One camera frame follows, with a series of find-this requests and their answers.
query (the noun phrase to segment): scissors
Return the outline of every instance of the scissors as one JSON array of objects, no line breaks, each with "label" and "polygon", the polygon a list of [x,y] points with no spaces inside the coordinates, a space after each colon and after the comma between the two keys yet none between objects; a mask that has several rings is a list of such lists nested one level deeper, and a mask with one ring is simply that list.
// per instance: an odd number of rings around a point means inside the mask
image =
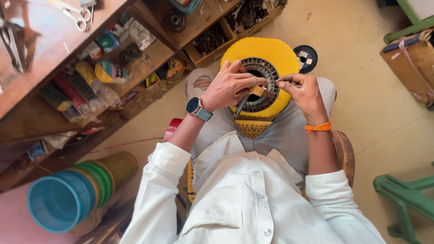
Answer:
[{"label": "scissors", "polygon": [[[64,13],[66,16],[74,20],[77,25],[77,29],[79,31],[81,32],[87,31],[89,27],[87,22],[90,20],[91,17],[91,13],[89,9],[87,8],[77,9],[60,0],[47,0],[47,1],[51,3],[54,7],[56,7],[58,10],[60,10],[62,13]],[[76,18],[71,12],[78,13],[80,17]]]}]

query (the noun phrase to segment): shirt pocket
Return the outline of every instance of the shirt pocket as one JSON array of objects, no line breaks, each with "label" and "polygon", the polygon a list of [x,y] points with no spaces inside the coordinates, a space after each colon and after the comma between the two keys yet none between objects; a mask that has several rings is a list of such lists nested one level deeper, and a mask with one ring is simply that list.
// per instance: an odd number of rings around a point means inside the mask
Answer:
[{"label": "shirt pocket", "polygon": [[243,227],[243,188],[241,184],[214,189],[193,207],[181,236],[204,224]]}]

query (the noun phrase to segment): green stool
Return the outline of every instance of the green stool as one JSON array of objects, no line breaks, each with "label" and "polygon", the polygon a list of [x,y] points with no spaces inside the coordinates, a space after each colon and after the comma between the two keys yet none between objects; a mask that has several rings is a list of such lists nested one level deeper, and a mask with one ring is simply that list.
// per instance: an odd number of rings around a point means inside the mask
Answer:
[{"label": "green stool", "polygon": [[432,187],[434,176],[410,182],[399,181],[390,175],[380,175],[374,179],[375,190],[395,205],[398,222],[387,227],[390,236],[402,238],[412,244],[420,244],[414,233],[408,209],[413,209],[434,221],[434,200],[421,193],[422,190]]}]

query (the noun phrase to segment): tile floor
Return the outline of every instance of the tile floor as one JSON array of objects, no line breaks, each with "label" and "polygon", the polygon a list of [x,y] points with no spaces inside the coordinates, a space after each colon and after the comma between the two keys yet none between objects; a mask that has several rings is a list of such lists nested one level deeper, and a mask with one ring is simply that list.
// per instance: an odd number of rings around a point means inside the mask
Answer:
[{"label": "tile floor", "polygon": [[[434,160],[434,113],[413,100],[379,55],[385,46],[383,36],[406,25],[408,20],[399,7],[380,10],[374,0],[289,1],[282,15],[253,35],[281,39],[291,48],[305,44],[316,49],[319,63],[312,75],[334,82],[338,98],[332,112],[333,128],[351,139],[356,153],[355,201],[386,242],[394,244],[406,242],[387,234],[386,226],[395,221],[393,208],[376,194],[373,179],[391,174],[402,180],[414,180],[434,173],[430,165]],[[209,68],[217,73],[219,63],[217,60]],[[172,118],[184,117],[186,101],[183,84],[178,84],[98,148],[163,137]],[[144,166],[157,142],[162,139],[121,146],[85,158],[125,150]],[[125,187],[124,201],[135,196],[140,178],[138,173]],[[184,192],[185,175],[180,182],[178,188]],[[422,243],[432,240],[432,224],[415,225]]]}]

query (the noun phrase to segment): shirt sleeve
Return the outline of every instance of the shirt sleeve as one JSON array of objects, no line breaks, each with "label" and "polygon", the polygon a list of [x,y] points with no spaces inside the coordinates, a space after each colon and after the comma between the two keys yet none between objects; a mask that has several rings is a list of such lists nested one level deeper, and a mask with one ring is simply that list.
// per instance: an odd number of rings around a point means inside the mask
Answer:
[{"label": "shirt sleeve", "polygon": [[149,155],[130,225],[120,244],[172,244],[176,235],[175,195],[191,154],[169,143],[157,143]]},{"label": "shirt sleeve", "polygon": [[306,176],[306,195],[345,243],[386,243],[375,226],[357,209],[343,170]]}]

